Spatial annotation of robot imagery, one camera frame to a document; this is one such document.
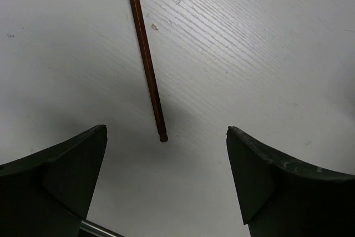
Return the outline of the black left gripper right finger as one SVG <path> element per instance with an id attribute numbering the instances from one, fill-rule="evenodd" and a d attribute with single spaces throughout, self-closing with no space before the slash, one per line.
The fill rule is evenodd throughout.
<path id="1" fill-rule="evenodd" d="M 353 236 L 354 176 L 318 167 L 237 127 L 227 152 L 251 236 Z"/>

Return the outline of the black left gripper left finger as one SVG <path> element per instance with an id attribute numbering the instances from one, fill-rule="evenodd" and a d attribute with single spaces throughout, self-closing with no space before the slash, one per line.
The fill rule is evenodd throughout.
<path id="1" fill-rule="evenodd" d="M 1 236 L 79 236 L 107 147 L 107 127 L 1 165 Z"/>

